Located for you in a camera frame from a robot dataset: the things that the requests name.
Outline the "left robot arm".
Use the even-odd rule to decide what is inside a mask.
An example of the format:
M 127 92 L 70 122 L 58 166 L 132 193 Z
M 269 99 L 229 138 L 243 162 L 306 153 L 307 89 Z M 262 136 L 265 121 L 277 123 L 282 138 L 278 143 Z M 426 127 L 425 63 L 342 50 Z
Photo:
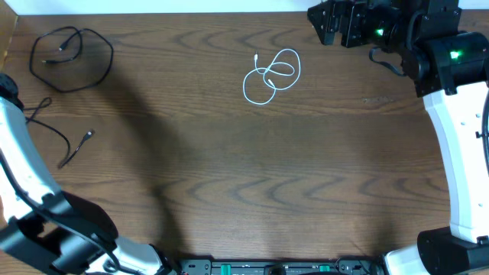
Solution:
M 150 244 L 119 236 L 95 203 L 64 192 L 28 133 L 18 87 L 1 75 L 1 249 L 45 274 L 170 274 Z

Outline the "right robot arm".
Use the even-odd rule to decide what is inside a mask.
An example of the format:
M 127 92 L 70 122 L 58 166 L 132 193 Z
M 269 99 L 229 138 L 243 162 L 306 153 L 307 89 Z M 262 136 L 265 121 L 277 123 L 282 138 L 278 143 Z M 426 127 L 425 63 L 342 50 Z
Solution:
M 488 40 L 459 29 L 457 0 L 324 1 L 307 12 L 322 44 L 396 53 L 436 131 L 449 186 L 447 227 L 422 231 L 371 274 L 467 274 L 488 267 Z

